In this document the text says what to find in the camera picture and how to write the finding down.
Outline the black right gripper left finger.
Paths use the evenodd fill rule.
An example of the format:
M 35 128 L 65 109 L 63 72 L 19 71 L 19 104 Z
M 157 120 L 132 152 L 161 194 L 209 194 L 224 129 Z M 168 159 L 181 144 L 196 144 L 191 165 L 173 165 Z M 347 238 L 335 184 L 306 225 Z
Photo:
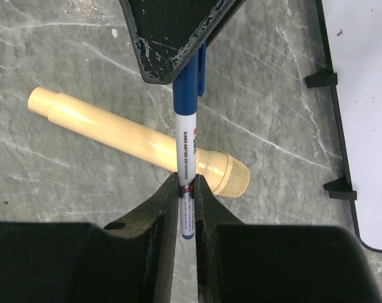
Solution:
M 178 177 L 100 228 L 0 222 L 0 302 L 168 302 Z

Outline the white whiteboard black frame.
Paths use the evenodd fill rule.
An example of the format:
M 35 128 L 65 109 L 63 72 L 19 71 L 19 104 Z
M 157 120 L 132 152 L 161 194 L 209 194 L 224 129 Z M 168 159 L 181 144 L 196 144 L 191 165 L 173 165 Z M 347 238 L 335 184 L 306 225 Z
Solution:
M 338 78 L 355 233 L 365 247 L 382 252 L 382 1 L 320 1 L 318 15 Z

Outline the white blue whiteboard marker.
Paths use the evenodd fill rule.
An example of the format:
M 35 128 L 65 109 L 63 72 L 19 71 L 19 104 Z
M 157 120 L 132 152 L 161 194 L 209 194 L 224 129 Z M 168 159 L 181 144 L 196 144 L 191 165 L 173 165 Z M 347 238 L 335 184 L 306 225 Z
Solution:
M 198 98 L 205 92 L 206 43 L 191 58 L 173 82 L 176 115 L 176 154 L 179 185 L 179 214 L 182 237 L 190 240 L 196 232 L 194 179 Z

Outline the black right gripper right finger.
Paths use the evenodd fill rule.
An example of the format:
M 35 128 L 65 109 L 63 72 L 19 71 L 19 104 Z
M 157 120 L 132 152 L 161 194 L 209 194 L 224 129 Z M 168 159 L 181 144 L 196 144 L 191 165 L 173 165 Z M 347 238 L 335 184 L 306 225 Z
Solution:
M 200 302 L 381 302 L 356 238 L 333 225 L 246 224 L 194 181 Z

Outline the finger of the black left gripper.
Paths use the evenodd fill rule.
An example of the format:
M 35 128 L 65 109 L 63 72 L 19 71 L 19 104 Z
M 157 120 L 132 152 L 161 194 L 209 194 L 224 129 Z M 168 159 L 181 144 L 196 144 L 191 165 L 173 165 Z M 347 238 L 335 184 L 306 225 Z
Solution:
M 143 81 L 174 81 L 243 5 L 234 0 L 122 0 L 119 3 Z

